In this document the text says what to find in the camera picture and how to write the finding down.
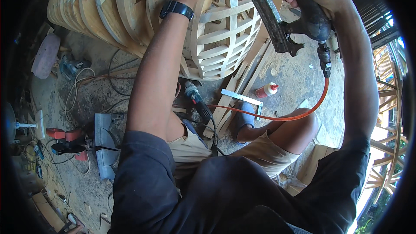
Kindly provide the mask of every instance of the blue slipper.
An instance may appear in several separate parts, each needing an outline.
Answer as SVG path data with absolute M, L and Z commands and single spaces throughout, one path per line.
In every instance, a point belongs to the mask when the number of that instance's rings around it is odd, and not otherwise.
M 248 102 L 245 102 L 245 101 L 241 101 L 241 102 L 237 103 L 235 108 L 238 108 L 242 111 L 247 111 L 247 112 L 250 112 L 250 113 L 254 113 L 254 109 L 251 106 L 251 104 L 248 103 Z M 239 145 L 245 145 L 245 143 L 240 143 L 240 142 L 237 141 L 237 135 L 238 135 L 238 132 L 240 132 L 241 128 L 246 124 L 249 124 L 254 128 L 254 116 L 249 115 L 249 114 L 245 114 L 245 113 L 242 113 L 242 112 L 237 112 L 236 116 L 235 116 L 235 119 L 236 119 L 236 128 L 237 128 L 236 142 Z

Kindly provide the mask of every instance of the pink sponge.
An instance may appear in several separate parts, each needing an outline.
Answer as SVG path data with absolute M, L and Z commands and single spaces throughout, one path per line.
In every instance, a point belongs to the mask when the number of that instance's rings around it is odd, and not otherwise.
M 56 62 L 60 44 L 61 39 L 55 34 L 48 34 L 40 44 L 31 69 L 31 72 L 39 79 L 48 78 Z

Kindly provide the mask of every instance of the orange air hose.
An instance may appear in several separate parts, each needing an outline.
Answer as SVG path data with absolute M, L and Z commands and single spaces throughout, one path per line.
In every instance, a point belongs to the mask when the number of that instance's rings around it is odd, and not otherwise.
M 309 114 L 311 114 L 312 112 L 314 112 L 320 105 L 321 103 L 324 101 L 325 96 L 327 95 L 327 91 L 328 91 L 328 86 L 330 84 L 330 79 L 329 78 L 325 78 L 325 85 L 324 85 L 324 91 L 322 92 L 322 95 L 320 97 L 320 99 L 318 100 L 318 102 L 316 103 L 315 106 L 313 106 L 313 108 L 311 108 L 310 110 L 308 110 L 307 112 L 294 116 L 294 117 L 266 117 L 266 116 L 262 116 L 262 115 L 257 115 L 257 114 L 253 114 L 247 111 L 242 111 L 239 110 L 237 108 L 233 108 L 233 107 L 225 107 L 225 106 L 218 106 L 218 105 L 207 105 L 208 107 L 222 107 L 222 108 L 226 108 L 232 111 L 236 111 L 236 112 L 242 112 L 245 114 L 249 114 L 249 115 L 253 115 L 255 117 L 260 117 L 260 118 L 264 118 L 264 119 L 269 119 L 269 120 L 274 120 L 274 121 L 291 121 L 291 120 L 298 120 L 301 118 L 304 118 L 306 116 L 308 116 Z

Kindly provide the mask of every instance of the person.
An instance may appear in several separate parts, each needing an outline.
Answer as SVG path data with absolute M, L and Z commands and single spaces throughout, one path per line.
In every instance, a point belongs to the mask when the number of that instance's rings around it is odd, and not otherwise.
M 193 8 L 197 0 L 175 1 Z M 345 133 L 340 150 L 319 161 L 312 182 L 293 197 L 271 179 L 316 134 L 312 114 L 262 128 L 239 115 L 237 141 L 252 142 L 230 156 L 207 158 L 210 150 L 171 112 L 189 19 L 168 13 L 133 85 L 109 234 L 347 231 L 365 181 L 377 85 L 370 41 L 352 1 L 314 1 L 332 19 L 344 57 Z M 186 184 L 178 190 L 181 180 Z

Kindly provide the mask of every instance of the knee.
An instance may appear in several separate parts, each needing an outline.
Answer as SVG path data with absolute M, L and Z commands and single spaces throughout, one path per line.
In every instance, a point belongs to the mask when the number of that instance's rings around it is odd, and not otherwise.
M 293 113 L 296 113 L 296 115 L 301 115 L 305 112 L 310 111 L 310 108 L 307 107 L 301 107 L 296 109 Z M 302 121 L 302 125 L 308 127 L 309 129 L 313 131 L 318 131 L 318 116 L 316 116 L 315 112 L 310 113 L 308 116 L 299 119 Z

